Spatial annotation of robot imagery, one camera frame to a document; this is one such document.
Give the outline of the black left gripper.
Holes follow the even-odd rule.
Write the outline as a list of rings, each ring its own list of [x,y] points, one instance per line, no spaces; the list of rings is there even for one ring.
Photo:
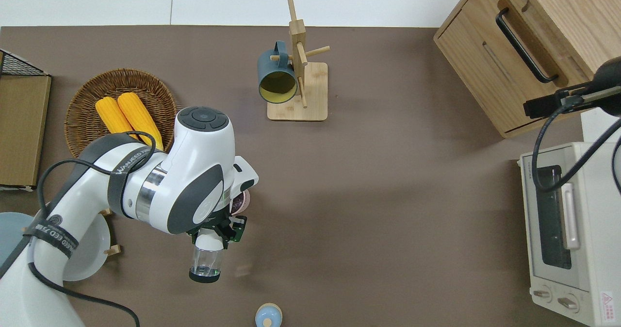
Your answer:
[[[195,229],[190,230],[193,245],[206,229],[219,229],[223,241],[223,248],[228,249],[230,242],[238,243],[244,233],[247,223],[246,216],[231,217],[230,206],[211,212],[208,218]]]

